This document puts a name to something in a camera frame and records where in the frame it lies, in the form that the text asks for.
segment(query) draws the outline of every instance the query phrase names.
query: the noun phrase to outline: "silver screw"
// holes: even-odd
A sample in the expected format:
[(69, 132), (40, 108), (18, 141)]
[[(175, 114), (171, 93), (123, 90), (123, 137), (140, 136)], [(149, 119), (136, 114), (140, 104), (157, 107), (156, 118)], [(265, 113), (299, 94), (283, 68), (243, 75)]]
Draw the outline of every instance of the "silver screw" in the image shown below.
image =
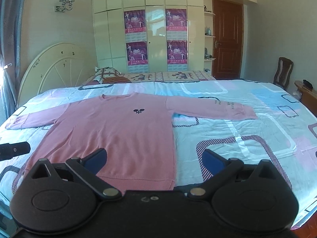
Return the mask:
[(150, 199), (149, 199), (148, 197), (143, 197), (143, 198), (141, 198), (141, 201), (143, 201), (143, 202), (149, 202)]
[(202, 196), (206, 193), (203, 188), (193, 188), (190, 190), (191, 195), (193, 196)]
[(102, 193), (106, 196), (114, 197), (118, 195), (119, 191), (115, 188), (108, 188), (108, 189), (104, 189)]

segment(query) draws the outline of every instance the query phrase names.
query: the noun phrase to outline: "embroidered logo on sweatshirt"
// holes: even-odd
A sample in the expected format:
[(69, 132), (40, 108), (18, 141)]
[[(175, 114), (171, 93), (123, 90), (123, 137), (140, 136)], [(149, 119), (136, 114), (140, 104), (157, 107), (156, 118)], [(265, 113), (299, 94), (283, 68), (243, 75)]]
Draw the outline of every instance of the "embroidered logo on sweatshirt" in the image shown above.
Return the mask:
[(140, 110), (139, 110), (139, 109), (134, 109), (133, 111), (134, 111), (135, 113), (142, 113), (142, 112), (144, 111), (144, 109), (140, 109)]

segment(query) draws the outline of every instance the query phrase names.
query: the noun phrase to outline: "cream headboard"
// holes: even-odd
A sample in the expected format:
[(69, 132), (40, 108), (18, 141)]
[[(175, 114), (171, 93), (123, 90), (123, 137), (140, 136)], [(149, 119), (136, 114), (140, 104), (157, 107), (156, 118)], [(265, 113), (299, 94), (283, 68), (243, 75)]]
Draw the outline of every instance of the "cream headboard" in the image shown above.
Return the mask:
[(42, 51), (23, 76), (17, 107), (47, 90), (80, 86), (94, 74), (87, 52), (70, 43), (58, 43)]

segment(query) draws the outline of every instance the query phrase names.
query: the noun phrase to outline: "checkered pillow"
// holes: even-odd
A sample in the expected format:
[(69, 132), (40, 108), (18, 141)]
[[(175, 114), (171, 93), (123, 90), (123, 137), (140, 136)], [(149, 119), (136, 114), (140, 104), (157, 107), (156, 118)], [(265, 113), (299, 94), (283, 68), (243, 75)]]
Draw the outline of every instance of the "checkered pillow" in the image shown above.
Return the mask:
[(105, 67), (105, 68), (95, 67), (95, 72), (96, 72), (95, 78), (93, 80), (98, 81), (100, 84), (102, 84), (106, 80), (106, 78), (121, 76), (121, 73), (112, 67)]

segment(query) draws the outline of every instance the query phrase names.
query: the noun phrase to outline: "corner shelf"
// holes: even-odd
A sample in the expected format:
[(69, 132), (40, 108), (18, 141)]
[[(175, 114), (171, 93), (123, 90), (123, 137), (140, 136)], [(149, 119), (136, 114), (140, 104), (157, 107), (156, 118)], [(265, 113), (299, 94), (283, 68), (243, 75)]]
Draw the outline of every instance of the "corner shelf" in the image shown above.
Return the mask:
[(212, 13), (212, 12), (205, 12), (205, 14), (209, 14), (210, 16), (215, 16), (216, 14)]

